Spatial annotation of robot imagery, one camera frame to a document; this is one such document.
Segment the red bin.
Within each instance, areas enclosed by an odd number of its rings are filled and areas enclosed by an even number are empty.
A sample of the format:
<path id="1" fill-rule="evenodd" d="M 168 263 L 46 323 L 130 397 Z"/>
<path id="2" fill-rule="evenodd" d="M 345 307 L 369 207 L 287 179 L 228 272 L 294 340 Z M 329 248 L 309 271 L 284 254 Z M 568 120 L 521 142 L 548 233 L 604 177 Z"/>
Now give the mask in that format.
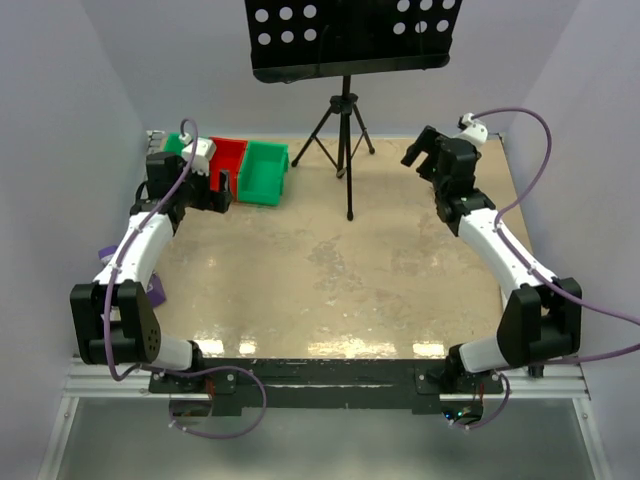
<path id="1" fill-rule="evenodd" d="M 210 187 L 219 191 L 220 171 L 229 172 L 229 187 L 232 195 L 237 197 L 238 174 L 242 167 L 247 140 L 224 137 L 211 137 L 216 149 L 210 160 Z"/>

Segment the green bin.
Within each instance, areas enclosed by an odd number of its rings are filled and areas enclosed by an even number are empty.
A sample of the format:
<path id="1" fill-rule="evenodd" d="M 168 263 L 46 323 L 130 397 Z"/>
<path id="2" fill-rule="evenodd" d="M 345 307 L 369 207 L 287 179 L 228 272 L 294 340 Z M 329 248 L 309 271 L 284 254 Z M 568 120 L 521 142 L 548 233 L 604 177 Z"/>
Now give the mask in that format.
<path id="1" fill-rule="evenodd" d="M 238 174 L 238 200 L 248 204 L 278 206 L 288 167 L 287 145 L 250 140 Z"/>
<path id="2" fill-rule="evenodd" d="M 193 137 L 189 134 L 180 134 L 178 132 L 169 133 L 164 144 L 163 151 L 178 156 L 182 155 L 184 148 L 189 146 L 193 141 Z"/>

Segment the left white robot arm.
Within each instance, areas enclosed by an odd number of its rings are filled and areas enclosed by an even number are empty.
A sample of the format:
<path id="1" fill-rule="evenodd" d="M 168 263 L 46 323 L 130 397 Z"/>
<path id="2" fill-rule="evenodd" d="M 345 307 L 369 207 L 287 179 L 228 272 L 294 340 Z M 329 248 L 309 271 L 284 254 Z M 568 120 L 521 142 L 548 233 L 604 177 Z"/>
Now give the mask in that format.
<path id="1" fill-rule="evenodd" d="M 172 371 L 177 386 L 196 392 L 206 383 L 207 368 L 197 361 L 194 342 L 162 333 L 147 286 L 187 209 L 228 211 L 233 200 L 231 174 L 220 171 L 213 189 L 206 174 L 192 172 L 171 152 L 148 155 L 146 174 L 130 209 L 127 231 L 111 259 L 91 282 L 71 290 L 78 350 L 87 364 Z"/>

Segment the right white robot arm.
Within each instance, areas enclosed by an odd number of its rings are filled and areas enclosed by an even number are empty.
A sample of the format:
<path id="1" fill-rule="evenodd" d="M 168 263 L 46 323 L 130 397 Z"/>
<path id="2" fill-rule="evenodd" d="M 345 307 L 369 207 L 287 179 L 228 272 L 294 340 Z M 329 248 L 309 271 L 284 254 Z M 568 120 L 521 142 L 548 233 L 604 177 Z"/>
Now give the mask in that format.
<path id="1" fill-rule="evenodd" d="M 476 140 L 447 137 L 425 127 L 402 158 L 434 190 L 439 219 L 489 267 L 506 296 L 494 335 L 455 345 L 445 358 L 440 383 L 469 392 L 481 373 L 525 367 L 574 354 L 581 341 L 582 290 L 541 266 L 498 218 L 490 198 L 475 185 L 481 158 Z"/>

